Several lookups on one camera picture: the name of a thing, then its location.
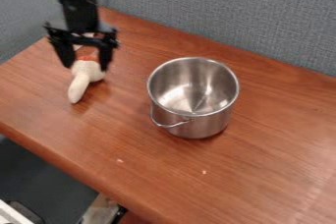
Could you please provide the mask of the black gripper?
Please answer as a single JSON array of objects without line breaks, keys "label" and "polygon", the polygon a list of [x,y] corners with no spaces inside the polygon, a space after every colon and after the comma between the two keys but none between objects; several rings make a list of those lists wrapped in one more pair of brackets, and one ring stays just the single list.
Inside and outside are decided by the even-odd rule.
[{"label": "black gripper", "polygon": [[[109,68],[113,50],[118,47],[117,30],[105,25],[98,17],[96,0],[57,0],[62,11],[62,21],[45,22],[48,40],[61,65],[69,68],[74,62],[73,44],[98,48],[101,71]],[[94,32],[94,37],[73,36]]]}]

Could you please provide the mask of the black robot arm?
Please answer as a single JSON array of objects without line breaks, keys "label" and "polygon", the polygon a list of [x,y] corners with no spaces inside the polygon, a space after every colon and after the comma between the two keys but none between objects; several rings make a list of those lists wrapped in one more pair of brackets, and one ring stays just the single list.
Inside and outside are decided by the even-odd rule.
[{"label": "black robot arm", "polygon": [[117,29],[102,22],[96,0],[57,0],[64,20],[45,22],[42,27],[61,65],[70,68],[76,53],[73,46],[84,45],[98,49],[98,64],[106,71],[118,47]]}]

